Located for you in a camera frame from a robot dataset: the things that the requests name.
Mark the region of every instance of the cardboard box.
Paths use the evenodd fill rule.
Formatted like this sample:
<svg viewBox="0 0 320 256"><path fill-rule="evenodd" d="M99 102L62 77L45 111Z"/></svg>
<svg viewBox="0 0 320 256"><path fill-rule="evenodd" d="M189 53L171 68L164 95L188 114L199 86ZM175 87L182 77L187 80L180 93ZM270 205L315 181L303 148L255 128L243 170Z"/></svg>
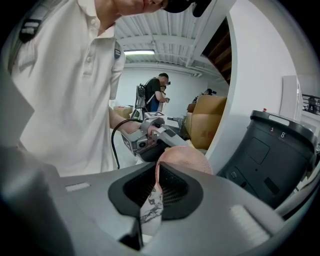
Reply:
<svg viewBox="0 0 320 256"><path fill-rule="evenodd" d="M203 95L189 104L184 126L196 149L207 150L217 132L227 98Z"/></svg>
<svg viewBox="0 0 320 256"><path fill-rule="evenodd" d="M133 107L115 106L113 110L121 117L125 119L130 118L130 114L133 112Z"/></svg>

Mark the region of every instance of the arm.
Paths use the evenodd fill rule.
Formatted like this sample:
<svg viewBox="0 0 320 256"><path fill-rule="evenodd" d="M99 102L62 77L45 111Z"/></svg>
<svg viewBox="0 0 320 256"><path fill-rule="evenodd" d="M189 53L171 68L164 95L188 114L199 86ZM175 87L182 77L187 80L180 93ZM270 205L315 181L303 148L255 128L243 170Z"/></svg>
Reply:
<svg viewBox="0 0 320 256"><path fill-rule="evenodd" d="M111 107L109 107L109 122L110 128L114 129L120 122L126 120L122 116L118 115ZM140 128L141 124L139 122L126 122L121 125L121 129L123 129L127 134L134 132Z"/></svg>

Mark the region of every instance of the white wall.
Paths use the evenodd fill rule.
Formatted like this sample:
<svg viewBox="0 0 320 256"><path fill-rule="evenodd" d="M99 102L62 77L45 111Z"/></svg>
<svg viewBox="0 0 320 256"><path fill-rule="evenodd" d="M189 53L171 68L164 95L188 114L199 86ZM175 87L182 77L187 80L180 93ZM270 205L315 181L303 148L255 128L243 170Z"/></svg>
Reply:
<svg viewBox="0 0 320 256"><path fill-rule="evenodd" d="M210 81L209 76L192 77L183 73L168 72L163 70L130 70L125 69L120 77L118 91L115 102L111 102L112 106L135 105L136 86L145 84L150 78L157 77L160 73L167 73L171 85L167 86L165 91L170 103L164 108L164 113L170 117L179 117L185 115L187 107L192 103L193 99L200 93L203 93ZM219 90L221 95L226 94L226 90Z"/></svg>
<svg viewBox="0 0 320 256"><path fill-rule="evenodd" d="M286 44L302 93L320 97L319 60L300 26L277 0L250 1L266 15Z"/></svg>
<svg viewBox="0 0 320 256"><path fill-rule="evenodd" d="M237 0L227 15L232 74L220 126L206 154L214 173L227 163L250 123L252 110L278 114L282 77L297 75L290 53L266 16L248 0Z"/></svg>

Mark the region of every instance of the ceiling light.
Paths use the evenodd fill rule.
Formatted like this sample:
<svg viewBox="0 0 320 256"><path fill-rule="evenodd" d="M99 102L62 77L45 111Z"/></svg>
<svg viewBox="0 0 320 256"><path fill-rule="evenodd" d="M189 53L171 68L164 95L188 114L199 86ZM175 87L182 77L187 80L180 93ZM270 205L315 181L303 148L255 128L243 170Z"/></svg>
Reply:
<svg viewBox="0 0 320 256"><path fill-rule="evenodd" d="M125 55L155 55L154 50L125 50Z"/></svg>

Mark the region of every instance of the man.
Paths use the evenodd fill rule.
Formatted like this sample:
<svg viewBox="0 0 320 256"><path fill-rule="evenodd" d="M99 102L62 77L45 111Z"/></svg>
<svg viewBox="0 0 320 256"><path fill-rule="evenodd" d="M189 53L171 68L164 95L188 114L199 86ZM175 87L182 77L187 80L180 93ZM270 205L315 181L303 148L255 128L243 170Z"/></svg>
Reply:
<svg viewBox="0 0 320 256"><path fill-rule="evenodd" d="M168 103L169 98L165 98L161 91L161 87L169 84L169 76L166 73L159 74L158 77L152 78L145 85L145 100L149 102L146 105L147 112L156 112L159 108L159 103Z"/></svg>
<svg viewBox="0 0 320 256"><path fill-rule="evenodd" d="M14 83L34 109L20 138L29 152L61 176L115 169L110 128L124 119L108 104L126 60L122 50L115 59L115 21L167 5L168 0L62 0L52 8L12 68ZM131 133L139 127L128 122L121 128Z"/></svg>

